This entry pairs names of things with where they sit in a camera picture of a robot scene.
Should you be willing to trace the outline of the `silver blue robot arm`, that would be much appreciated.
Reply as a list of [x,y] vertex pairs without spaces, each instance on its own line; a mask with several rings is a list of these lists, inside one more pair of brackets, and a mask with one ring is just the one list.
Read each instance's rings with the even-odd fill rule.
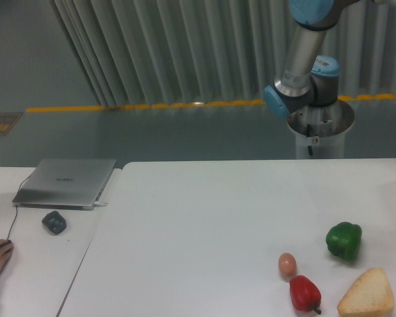
[[290,14],[297,23],[282,71],[265,87],[264,100],[279,117],[287,117],[315,103],[318,91],[312,69],[328,30],[341,13],[355,1],[289,1]]

